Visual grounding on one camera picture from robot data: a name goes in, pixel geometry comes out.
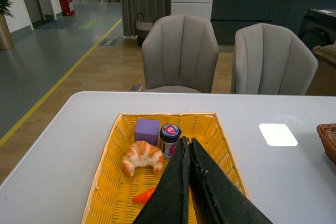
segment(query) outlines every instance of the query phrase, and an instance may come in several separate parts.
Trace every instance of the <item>wooden floor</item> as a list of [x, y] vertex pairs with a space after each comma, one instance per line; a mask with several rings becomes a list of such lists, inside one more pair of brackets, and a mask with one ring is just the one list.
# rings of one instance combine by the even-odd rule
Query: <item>wooden floor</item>
[[[232, 52], [219, 53], [213, 93], [229, 93], [232, 56]], [[137, 41], [121, 39], [114, 47], [96, 47], [0, 147], [0, 183], [73, 94], [87, 90], [130, 91], [133, 85], [144, 86]]]

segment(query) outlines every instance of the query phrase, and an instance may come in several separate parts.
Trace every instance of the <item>white table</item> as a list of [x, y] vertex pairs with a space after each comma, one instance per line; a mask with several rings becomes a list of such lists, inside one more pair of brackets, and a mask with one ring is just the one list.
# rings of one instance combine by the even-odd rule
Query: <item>white table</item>
[[[69, 99], [0, 186], [0, 223], [79, 223], [101, 150], [122, 113], [217, 112], [252, 202], [275, 224], [335, 224], [336, 166], [316, 132], [336, 97], [81, 92]], [[268, 146], [284, 123], [296, 147]]]

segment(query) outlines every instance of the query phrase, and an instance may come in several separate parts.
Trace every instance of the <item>gray armchair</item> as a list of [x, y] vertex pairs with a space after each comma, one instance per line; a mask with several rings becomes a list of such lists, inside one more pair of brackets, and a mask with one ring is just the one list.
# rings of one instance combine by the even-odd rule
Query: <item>gray armchair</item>
[[318, 62], [289, 29], [255, 24], [236, 33], [231, 93], [305, 95]]
[[211, 93], [218, 52], [209, 20], [160, 18], [142, 44], [146, 91]]

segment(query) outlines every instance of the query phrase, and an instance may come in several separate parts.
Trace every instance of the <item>brown wicker basket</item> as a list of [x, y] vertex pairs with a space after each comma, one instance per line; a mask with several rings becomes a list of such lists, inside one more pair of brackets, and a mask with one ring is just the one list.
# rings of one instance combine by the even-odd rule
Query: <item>brown wicker basket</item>
[[317, 126], [326, 155], [336, 165], [336, 123]]

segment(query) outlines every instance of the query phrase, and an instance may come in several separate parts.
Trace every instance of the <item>floor vent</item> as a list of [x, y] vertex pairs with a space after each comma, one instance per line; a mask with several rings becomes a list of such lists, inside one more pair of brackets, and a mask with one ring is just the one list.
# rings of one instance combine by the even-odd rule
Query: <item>floor vent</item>
[[119, 39], [104, 39], [99, 45], [100, 46], [115, 46]]

